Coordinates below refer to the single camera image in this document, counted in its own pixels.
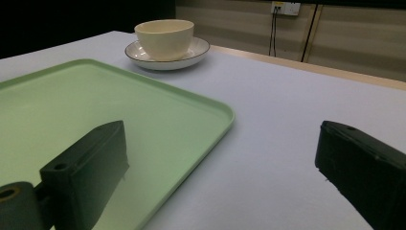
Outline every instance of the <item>cable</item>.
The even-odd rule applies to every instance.
[[[275,48],[275,38],[277,37],[277,15],[278,15],[278,10],[279,8],[277,8],[275,14],[274,14],[274,57],[277,56],[277,50]]]
[[[307,49],[308,40],[310,39],[310,34],[311,34],[311,30],[313,29],[313,22],[314,22],[314,18],[316,17],[316,13],[317,13],[317,8],[318,8],[318,7],[319,7],[319,4],[316,4],[316,7],[314,8],[313,17],[311,18],[310,28],[308,29],[307,38],[306,38],[306,40],[305,40],[304,52],[302,53],[301,62],[304,62],[304,60],[305,60],[305,50]]]
[[[275,49],[275,37],[276,37],[276,33],[277,33],[277,14],[278,14],[278,10],[279,8],[276,7],[274,8],[273,11],[273,15],[272,15],[272,22],[271,22],[271,38],[269,40],[269,52],[268,55],[271,56],[272,53],[272,43],[273,43],[273,47],[274,47],[274,57],[277,56],[277,52]]]

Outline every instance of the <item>white table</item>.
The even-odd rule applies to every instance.
[[[194,66],[152,71],[125,55],[135,39],[111,32],[0,59],[0,81],[93,58],[235,111],[231,130],[145,229],[371,229],[314,165],[320,125],[357,127],[406,152],[405,83],[215,46]]]

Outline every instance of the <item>electrical outlet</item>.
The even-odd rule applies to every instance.
[[[301,7],[300,3],[294,3],[294,2],[286,2],[284,4],[284,11],[283,13],[285,15],[294,15],[297,16],[299,15],[299,8]]]
[[[284,2],[277,2],[277,1],[272,1],[271,5],[271,13],[277,13],[277,14],[283,14],[284,13]]]
[[[299,15],[300,7],[301,7],[300,3],[272,1],[271,13],[277,12],[277,14],[297,16]]]

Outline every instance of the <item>plastic tray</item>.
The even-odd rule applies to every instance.
[[[225,103],[93,59],[0,83],[0,185],[123,120],[130,168],[94,229],[140,229],[231,127]]]

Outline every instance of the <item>saucer rim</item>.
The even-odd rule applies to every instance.
[[[181,61],[185,61],[185,60],[189,60],[189,59],[193,59],[193,58],[198,58],[198,57],[200,57],[200,56],[205,55],[207,52],[209,52],[209,50],[210,50],[210,48],[211,48],[210,42],[207,41],[207,40],[205,40],[205,39],[203,39],[203,38],[197,37],[197,36],[194,36],[194,37],[193,37],[193,39],[195,39],[195,38],[197,38],[197,39],[199,39],[199,40],[205,41],[205,42],[208,44],[207,49],[205,49],[204,52],[202,52],[201,54],[198,54],[198,55],[195,55],[195,56],[192,56],[192,57],[181,58],[181,59],[177,59],[177,60],[144,60],[144,59],[138,59],[138,58],[135,58],[135,57],[129,55],[129,54],[128,54],[128,51],[127,51],[128,47],[130,47],[131,45],[133,45],[133,44],[135,44],[135,43],[139,43],[139,40],[136,40],[136,41],[131,42],[130,44],[128,44],[128,45],[125,47],[124,50],[125,50],[125,54],[126,54],[129,58],[131,58],[131,59],[133,59],[133,60],[136,60],[136,61],[147,62],[147,63],[175,63],[175,62],[181,62]]]

